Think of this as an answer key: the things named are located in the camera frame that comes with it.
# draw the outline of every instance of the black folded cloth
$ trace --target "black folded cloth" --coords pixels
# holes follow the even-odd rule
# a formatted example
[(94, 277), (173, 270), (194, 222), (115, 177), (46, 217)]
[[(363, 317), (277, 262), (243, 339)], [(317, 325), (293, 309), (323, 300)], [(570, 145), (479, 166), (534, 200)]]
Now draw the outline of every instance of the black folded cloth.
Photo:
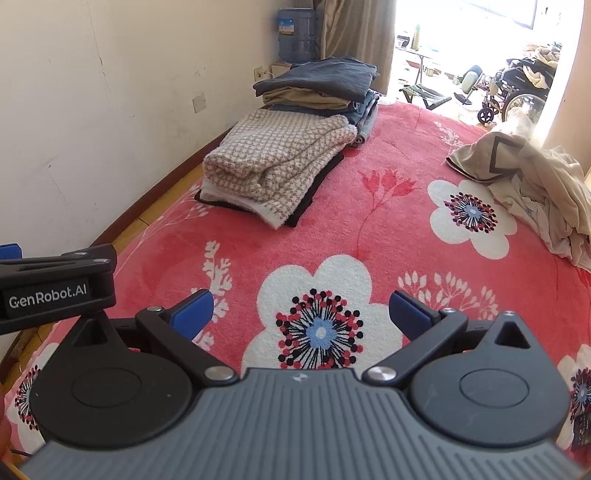
[(377, 75), (375, 65), (347, 57), (331, 57), (304, 63), (274, 79), (255, 83), (253, 88), (256, 96), (278, 88), (299, 87), (363, 103)]
[[(292, 213), (287, 218), (287, 220), (285, 221), (285, 223), (283, 225), (290, 226), (292, 228), (295, 228), (297, 226), (297, 222), (300, 220), (300, 217), (304, 214), (304, 212), (307, 210), (307, 208), (312, 204), (312, 197), (316, 193), (316, 190), (318, 190), (318, 187), (320, 187), (320, 184), (324, 181), (324, 179), (326, 178), (328, 173), (333, 168), (335, 168), (344, 159), (344, 157), (345, 156), (342, 153), (340, 153), (340, 152), (337, 153), (324, 166), (324, 168), (318, 172), (318, 175), (316, 177), (314, 177), (314, 182), (312, 182), (312, 186), (308, 189), (308, 191), (306, 192), (306, 195), (304, 195), (304, 198), (302, 198), (300, 204), (295, 208), (294, 213)], [(233, 203), (222, 202), (222, 201), (211, 202), (209, 200), (202, 200), (201, 199), (201, 190), (199, 190), (197, 192), (197, 194), (195, 195), (195, 200), (197, 200), (198, 202), (204, 203), (205, 205), (213, 205), (215, 207), (224, 207), (224, 208), (229, 208), (231, 210), (238, 210), (239, 212), (252, 213), (242, 207), (239, 207), (238, 205), (234, 205)]]

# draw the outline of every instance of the green bottle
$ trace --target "green bottle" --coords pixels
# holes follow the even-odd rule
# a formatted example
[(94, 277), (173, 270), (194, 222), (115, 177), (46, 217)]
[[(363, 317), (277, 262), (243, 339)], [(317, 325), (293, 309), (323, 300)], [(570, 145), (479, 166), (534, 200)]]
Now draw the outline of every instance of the green bottle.
[(410, 47), (413, 50), (418, 50), (418, 38), (420, 35), (421, 35), (421, 25), (417, 24), (416, 28), (414, 29), (413, 42), (410, 45)]

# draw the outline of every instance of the metal screw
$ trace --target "metal screw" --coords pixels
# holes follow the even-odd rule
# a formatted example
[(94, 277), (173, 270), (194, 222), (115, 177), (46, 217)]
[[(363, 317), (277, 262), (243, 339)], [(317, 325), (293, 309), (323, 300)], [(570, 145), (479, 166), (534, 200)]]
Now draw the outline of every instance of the metal screw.
[(368, 370), (368, 377), (376, 382), (389, 382), (396, 378), (396, 370), (390, 367), (372, 367)]
[(205, 376), (213, 381), (216, 382), (224, 382), (226, 380), (230, 380), (236, 375), (234, 370), (230, 367), (225, 367), (224, 365), (217, 365), (215, 367), (209, 367), (205, 370)]

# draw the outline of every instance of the pink blanket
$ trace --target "pink blanket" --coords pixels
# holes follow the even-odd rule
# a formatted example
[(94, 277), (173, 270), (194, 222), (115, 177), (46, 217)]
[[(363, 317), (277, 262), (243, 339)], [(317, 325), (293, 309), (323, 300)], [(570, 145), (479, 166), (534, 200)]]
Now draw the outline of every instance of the pink blanket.
[[(481, 135), (412, 105), (381, 106), (370, 141), (346, 150), (295, 229), (201, 205), (194, 186), (121, 255), (109, 314), (172, 306), (209, 288), (215, 314), (194, 341), (237, 370), (361, 372), (405, 341), (388, 318), (396, 288), (473, 319), (516, 310), (573, 392), (558, 439), (567, 448), (573, 419), (591, 404), (591, 276), (445, 165)], [(53, 329), (6, 397), (16, 448), (42, 442), (28, 392), (72, 323)]]

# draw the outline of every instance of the wheelchair wheel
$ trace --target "wheelchair wheel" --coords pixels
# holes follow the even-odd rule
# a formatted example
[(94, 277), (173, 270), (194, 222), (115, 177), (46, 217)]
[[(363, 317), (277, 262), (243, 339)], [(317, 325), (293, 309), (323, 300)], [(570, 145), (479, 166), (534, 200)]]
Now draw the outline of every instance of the wheelchair wheel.
[(495, 115), (501, 113), (501, 106), (499, 105), (499, 102), (497, 102), (494, 98), (491, 98), (489, 100), (489, 106), (492, 110), (492, 113), (494, 113)]
[(546, 104), (545, 100), (537, 95), (537, 92), (517, 91), (507, 95), (501, 110), (501, 118), (507, 121), (509, 112), (514, 108), (521, 108), (533, 124), (537, 124), (542, 114), (542, 109)]
[(476, 117), (482, 125), (486, 125), (487, 123), (492, 122), (495, 114), (492, 112), (492, 109), (485, 107), (479, 110), (479, 112), (476, 114)]

